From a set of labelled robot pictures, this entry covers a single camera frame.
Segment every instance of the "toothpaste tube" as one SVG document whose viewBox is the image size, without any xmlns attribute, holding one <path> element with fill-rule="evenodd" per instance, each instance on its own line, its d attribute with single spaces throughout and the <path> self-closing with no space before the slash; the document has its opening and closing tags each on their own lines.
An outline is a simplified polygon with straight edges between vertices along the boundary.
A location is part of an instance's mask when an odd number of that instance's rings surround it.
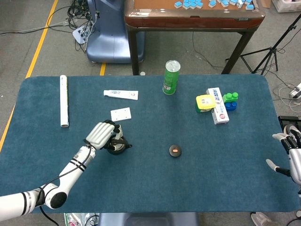
<svg viewBox="0 0 301 226">
<path fill-rule="evenodd" d="M 104 96 L 138 100 L 138 91 L 127 91 L 127 90 L 104 90 Z"/>
</svg>

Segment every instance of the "green can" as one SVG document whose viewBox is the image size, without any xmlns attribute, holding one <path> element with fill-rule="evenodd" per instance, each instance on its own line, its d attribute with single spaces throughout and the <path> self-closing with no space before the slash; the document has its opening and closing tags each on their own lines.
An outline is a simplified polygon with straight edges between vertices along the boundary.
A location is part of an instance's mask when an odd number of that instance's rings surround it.
<svg viewBox="0 0 301 226">
<path fill-rule="evenodd" d="M 170 60 L 165 65 L 165 77 L 163 83 L 163 92 L 167 95 L 175 93 L 179 78 L 181 65 L 176 60 Z"/>
</svg>

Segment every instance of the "white card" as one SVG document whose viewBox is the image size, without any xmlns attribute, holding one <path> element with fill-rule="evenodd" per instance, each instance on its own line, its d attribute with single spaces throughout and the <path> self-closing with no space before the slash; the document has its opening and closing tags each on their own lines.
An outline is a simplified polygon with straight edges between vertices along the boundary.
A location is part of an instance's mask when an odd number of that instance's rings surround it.
<svg viewBox="0 0 301 226">
<path fill-rule="evenodd" d="M 121 121 L 126 119 L 131 119 L 131 111 L 129 107 L 112 110 L 111 111 L 111 119 L 112 121 Z"/>
</svg>

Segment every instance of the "small black round object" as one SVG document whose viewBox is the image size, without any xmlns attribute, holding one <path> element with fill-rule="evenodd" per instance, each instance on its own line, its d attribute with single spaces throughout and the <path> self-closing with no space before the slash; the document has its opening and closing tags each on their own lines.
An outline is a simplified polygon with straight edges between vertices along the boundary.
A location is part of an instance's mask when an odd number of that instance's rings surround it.
<svg viewBox="0 0 301 226">
<path fill-rule="evenodd" d="M 182 154 L 182 149 L 178 145 L 171 145 L 169 148 L 169 154 L 172 157 L 179 157 Z"/>
</svg>

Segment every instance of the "white tube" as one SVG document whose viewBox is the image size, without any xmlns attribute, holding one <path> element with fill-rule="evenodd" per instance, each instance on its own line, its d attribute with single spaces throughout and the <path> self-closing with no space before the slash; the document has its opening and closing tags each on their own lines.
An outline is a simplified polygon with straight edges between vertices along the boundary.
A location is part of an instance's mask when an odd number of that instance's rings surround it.
<svg viewBox="0 0 301 226">
<path fill-rule="evenodd" d="M 68 83 L 67 76 L 60 76 L 61 127 L 69 126 L 68 118 Z"/>
<path fill-rule="evenodd" d="M 104 96 L 138 100 L 138 91 L 127 91 L 127 90 L 104 90 Z"/>
</svg>

